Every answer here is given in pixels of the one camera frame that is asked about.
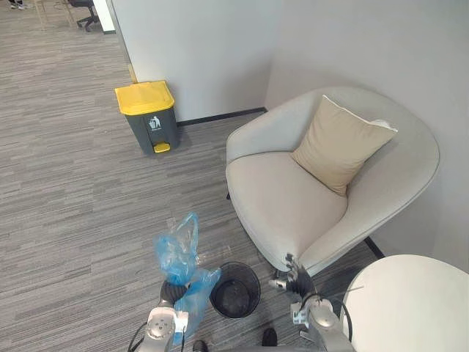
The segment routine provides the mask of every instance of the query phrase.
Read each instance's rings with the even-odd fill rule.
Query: small black wastebasket
[[[224,317],[244,318],[257,307],[261,285],[257,275],[246,264],[224,263],[221,277],[210,294],[213,307]]]
[[[144,82],[115,89],[119,109],[146,154],[179,145],[174,99],[165,81]]]

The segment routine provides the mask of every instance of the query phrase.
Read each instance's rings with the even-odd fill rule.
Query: yellow foot pedal
[[[170,149],[171,147],[169,146],[169,143],[165,143],[165,142],[158,143],[157,145],[153,147],[153,150],[155,151],[155,153],[167,152]]]

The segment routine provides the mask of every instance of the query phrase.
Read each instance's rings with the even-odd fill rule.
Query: black shoe
[[[197,340],[193,343],[192,351],[193,352],[208,352],[207,344],[203,342],[202,340]]]
[[[277,333],[274,329],[269,328],[264,330],[262,335],[262,345],[274,347],[277,346]]]

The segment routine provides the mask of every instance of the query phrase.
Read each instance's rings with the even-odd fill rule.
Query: yellow lid
[[[166,110],[174,105],[174,99],[166,81],[135,83],[116,88],[119,109],[125,115],[141,115]]]
[[[153,150],[155,151],[155,153],[167,152],[170,149],[171,149],[171,146],[169,145],[169,143],[165,143],[165,142],[158,143],[153,147]]]

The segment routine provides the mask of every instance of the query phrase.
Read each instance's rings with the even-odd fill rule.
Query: black baseboard
[[[249,109],[249,110],[229,112],[228,114],[221,114],[221,115],[203,117],[201,119],[195,119],[195,120],[189,120],[189,121],[179,121],[177,123],[177,126],[180,127],[180,126],[187,126],[187,125],[195,125],[196,123],[203,123],[203,122],[209,122],[209,121],[229,119],[230,117],[253,114],[254,112],[267,112],[267,109],[263,106],[262,108],[255,108],[255,109]]]
[[[385,257],[385,255],[381,252],[381,249],[378,248],[376,243],[370,237],[365,238],[365,243],[376,256],[376,258],[381,259]]]

